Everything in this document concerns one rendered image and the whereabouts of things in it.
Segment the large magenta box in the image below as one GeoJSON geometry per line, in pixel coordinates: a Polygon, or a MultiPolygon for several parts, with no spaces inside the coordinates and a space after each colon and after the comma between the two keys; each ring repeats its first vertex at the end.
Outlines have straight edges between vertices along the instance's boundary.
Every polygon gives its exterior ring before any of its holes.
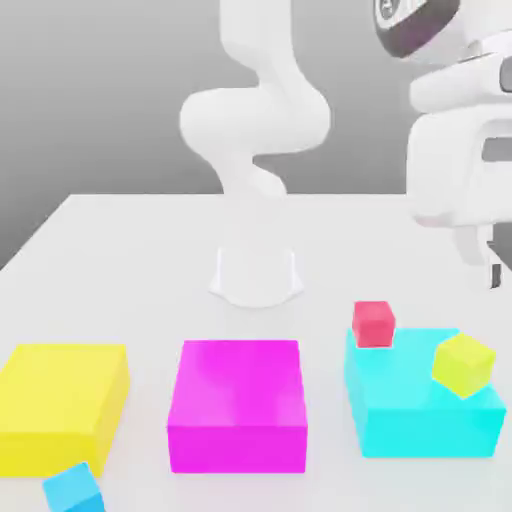
{"type": "Polygon", "coordinates": [[[301,474],[308,420],[295,340],[187,340],[167,420],[176,474],[301,474]]]}

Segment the small yellow-green cube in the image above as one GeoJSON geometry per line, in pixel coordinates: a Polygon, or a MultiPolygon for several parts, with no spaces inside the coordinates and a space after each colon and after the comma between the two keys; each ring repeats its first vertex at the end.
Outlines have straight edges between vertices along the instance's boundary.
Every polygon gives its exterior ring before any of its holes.
{"type": "Polygon", "coordinates": [[[495,361],[494,349],[458,332],[437,346],[432,378],[460,399],[467,399],[490,383],[495,361]]]}

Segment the large yellow box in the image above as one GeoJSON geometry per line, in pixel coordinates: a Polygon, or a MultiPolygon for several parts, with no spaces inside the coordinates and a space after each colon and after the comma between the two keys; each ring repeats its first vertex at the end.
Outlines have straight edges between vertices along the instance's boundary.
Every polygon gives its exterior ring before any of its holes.
{"type": "Polygon", "coordinates": [[[20,344],[0,369],[0,477],[100,477],[130,387],[122,344],[20,344]]]}

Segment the small blue cube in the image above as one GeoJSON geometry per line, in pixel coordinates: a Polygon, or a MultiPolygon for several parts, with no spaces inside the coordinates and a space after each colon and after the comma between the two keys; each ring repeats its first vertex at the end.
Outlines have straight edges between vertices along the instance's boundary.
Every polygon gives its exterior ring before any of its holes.
{"type": "Polygon", "coordinates": [[[50,512],[106,512],[100,488],[86,462],[42,483],[50,512]]]}

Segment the small red cube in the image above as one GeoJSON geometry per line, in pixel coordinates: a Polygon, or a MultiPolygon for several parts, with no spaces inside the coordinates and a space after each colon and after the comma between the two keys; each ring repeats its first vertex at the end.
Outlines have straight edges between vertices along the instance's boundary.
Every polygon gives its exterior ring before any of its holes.
{"type": "Polygon", "coordinates": [[[387,301],[356,301],[352,331],[358,348],[391,348],[396,318],[387,301]]]}

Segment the large cyan box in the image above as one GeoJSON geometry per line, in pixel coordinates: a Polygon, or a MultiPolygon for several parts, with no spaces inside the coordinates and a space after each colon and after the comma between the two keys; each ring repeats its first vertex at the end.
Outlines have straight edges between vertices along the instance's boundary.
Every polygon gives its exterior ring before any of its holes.
{"type": "Polygon", "coordinates": [[[456,328],[399,328],[390,348],[359,348],[346,331],[344,379],[367,458],[489,458],[507,408],[487,385],[462,399],[432,378],[438,345],[456,328]]]}

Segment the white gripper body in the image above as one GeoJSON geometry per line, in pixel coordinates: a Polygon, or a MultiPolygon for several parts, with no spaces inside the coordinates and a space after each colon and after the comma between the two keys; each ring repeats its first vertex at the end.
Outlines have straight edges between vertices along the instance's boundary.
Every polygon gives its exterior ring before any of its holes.
{"type": "Polygon", "coordinates": [[[413,124],[406,195],[413,217],[429,227],[512,221],[512,161],[485,161],[485,142],[512,138],[512,111],[446,111],[413,124]]]}

